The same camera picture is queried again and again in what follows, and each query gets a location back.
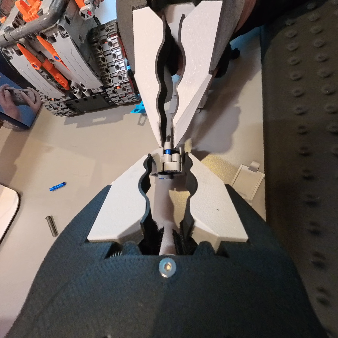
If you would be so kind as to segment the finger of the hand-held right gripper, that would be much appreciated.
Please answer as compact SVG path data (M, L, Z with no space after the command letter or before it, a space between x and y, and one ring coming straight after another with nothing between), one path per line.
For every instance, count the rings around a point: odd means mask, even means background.
M176 87L177 107L171 123L172 147L179 145L212 79L209 68L222 1L202 1L179 25L183 70Z
M165 102L173 91L166 65L171 40L164 15L159 16L149 6L133 11L134 77L159 147L167 138Z

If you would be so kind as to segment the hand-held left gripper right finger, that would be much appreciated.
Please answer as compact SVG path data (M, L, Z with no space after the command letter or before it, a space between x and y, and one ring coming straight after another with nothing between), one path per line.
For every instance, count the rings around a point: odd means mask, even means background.
M193 154L185 154L189 192L183 218L183 238L195 243L247 242L248 235L224 182Z

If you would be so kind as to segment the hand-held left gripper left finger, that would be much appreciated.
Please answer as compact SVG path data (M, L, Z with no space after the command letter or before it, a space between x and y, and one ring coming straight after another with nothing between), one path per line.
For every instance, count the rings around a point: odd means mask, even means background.
M146 193L150 189L152 156L144 155L110 186L87 236L89 242L117 242L123 244L154 235L154 220Z

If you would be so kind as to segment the grey toy wheel frame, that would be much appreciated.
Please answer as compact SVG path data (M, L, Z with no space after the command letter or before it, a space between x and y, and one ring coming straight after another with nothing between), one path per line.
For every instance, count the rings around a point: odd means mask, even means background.
M159 180L172 180L184 176L184 154L184 147L172 147L171 136L168 135L163 147L151 153L152 171L150 175Z

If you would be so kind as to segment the person's right forearm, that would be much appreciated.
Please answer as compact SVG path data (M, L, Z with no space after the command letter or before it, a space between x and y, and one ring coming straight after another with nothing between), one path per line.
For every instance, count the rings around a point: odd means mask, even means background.
M299 6L296 0L245 0L238 25L231 39L270 22L282 13Z

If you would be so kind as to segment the small black toy pin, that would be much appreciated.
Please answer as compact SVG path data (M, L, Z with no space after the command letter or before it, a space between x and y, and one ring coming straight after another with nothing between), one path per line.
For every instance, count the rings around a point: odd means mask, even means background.
M57 237L58 236L58 230L57 230L56 224L54 222L53 216L47 216L45 219L48 223L48 226L49 226L49 229L51 231L53 238Z

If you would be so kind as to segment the grey orange tracked toy robot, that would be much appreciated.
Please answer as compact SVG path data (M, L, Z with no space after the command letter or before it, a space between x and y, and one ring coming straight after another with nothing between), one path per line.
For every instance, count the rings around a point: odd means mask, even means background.
M1 1L1 75L56 116L141 102L115 1Z

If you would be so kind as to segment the black perforated mat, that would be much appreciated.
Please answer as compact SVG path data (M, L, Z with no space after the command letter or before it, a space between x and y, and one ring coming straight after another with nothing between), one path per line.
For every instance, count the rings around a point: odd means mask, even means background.
M328 337L337 337L337 1L261 33L266 215Z

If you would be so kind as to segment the white book stand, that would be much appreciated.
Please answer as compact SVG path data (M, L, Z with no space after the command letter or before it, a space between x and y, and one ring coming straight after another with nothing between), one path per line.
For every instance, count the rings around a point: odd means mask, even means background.
M0 244L2 244L20 206L20 195L5 185L0 185Z

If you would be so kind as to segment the blue robot kit box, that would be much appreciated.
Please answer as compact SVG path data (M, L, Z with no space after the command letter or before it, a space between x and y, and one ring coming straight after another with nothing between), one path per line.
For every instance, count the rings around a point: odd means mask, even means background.
M0 85L1 127L29 130L42 108L40 94L32 87L20 87L3 73Z

